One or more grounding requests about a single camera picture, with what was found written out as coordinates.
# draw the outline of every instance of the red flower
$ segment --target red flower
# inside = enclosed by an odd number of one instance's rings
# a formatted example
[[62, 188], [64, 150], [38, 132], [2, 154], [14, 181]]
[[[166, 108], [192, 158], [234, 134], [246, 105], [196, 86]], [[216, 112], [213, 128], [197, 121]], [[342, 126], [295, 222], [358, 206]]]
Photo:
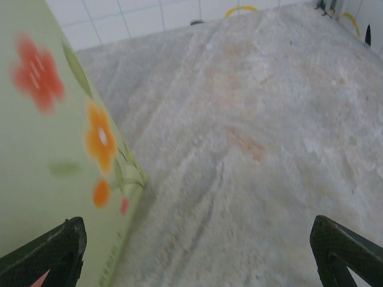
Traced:
[[48, 50], [39, 51], [28, 36], [20, 37], [17, 51], [21, 65], [12, 71], [14, 85], [23, 93], [29, 93], [41, 112], [53, 112], [54, 97], [64, 100], [65, 91], [53, 56]]
[[124, 197], [122, 199], [122, 203], [121, 203], [121, 214], [122, 215], [125, 215], [125, 213], [127, 212], [127, 208], [129, 207], [129, 199], [127, 199], [127, 197]]

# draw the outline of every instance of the pink patch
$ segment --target pink patch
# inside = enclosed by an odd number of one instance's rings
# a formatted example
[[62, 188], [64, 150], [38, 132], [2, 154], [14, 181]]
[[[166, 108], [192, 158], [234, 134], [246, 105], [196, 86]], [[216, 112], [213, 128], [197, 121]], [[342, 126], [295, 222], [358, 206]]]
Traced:
[[41, 285], [44, 283], [45, 278], [48, 275], [48, 272], [49, 270], [44, 275], [42, 275], [35, 283], [33, 283], [31, 287], [41, 287]]
[[124, 197], [122, 199], [122, 203], [121, 203], [121, 214], [122, 215], [125, 215], [128, 207], [129, 207], [129, 199], [127, 199], [127, 197]]

